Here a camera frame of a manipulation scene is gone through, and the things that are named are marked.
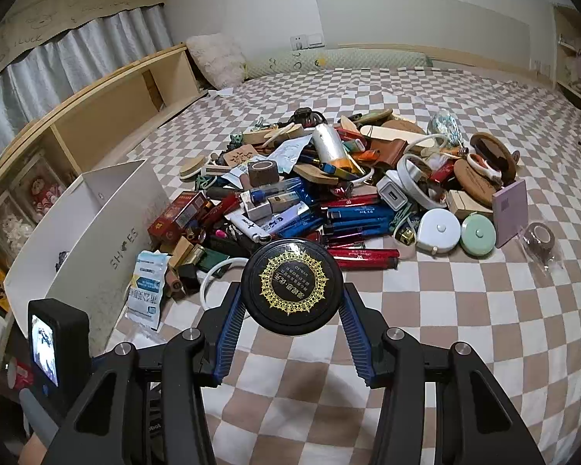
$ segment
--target fluffy pillow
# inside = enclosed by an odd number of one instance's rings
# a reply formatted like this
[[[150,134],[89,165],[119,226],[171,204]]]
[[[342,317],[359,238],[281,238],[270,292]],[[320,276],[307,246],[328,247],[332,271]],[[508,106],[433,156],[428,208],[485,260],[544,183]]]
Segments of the fluffy pillow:
[[[245,80],[245,57],[223,34],[192,36],[186,44],[198,68],[216,89],[236,87]]]

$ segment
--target black cap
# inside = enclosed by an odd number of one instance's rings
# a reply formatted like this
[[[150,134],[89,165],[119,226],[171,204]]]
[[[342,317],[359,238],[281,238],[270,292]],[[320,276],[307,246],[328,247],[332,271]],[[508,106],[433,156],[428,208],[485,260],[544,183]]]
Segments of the black cap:
[[[241,295],[249,314],[281,335],[316,331],[335,315],[342,298],[342,272],[321,245],[280,239],[249,259]]]

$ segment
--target wall socket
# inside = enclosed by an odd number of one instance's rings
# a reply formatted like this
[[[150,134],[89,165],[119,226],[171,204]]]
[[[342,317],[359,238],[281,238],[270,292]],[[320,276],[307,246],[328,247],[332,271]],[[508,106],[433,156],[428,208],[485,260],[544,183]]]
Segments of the wall socket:
[[[290,47],[294,51],[303,51],[308,48],[308,36],[306,34],[292,36],[290,39]]]

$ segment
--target silver screw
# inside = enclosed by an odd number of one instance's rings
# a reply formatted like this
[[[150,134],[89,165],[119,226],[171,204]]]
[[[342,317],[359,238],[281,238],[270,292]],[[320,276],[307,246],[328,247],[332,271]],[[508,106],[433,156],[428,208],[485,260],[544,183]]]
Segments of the silver screw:
[[[195,327],[192,327],[191,329],[187,329],[186,331],[183,331],[183,339],[185,339],[187,341],[195,341],[199,337],[200,337],[200,331],[198,329],[196,329]]]
[[[467,343],[456,343],[454,349],[459,355],[469,355],[471,353],[471,346]]]
[[[129,343],[120,343],[114,346],[114,352],[117,355],[127,355],[131,351],[131,344]]]
[[[391,329],[387,329],[387,337],[389,337],[393,341],[400,341],[404,337],[403,329],[399,329],[397,327],[392,327]]]

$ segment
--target brown tape roll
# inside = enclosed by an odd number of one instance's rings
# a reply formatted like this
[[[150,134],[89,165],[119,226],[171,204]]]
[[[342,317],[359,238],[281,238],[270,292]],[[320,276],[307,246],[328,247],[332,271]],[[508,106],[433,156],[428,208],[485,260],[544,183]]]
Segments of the brown tape roll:
[[[248,164],[249,183],[252,187],[260,187],[280,181],[277,173],[277,163],[274,160],[259,160]]]
[[[542,222],[532,222],[527,226],[523,239],[530,251],[536,255],[544,265],[553,259],[555,247],[555,234]]]

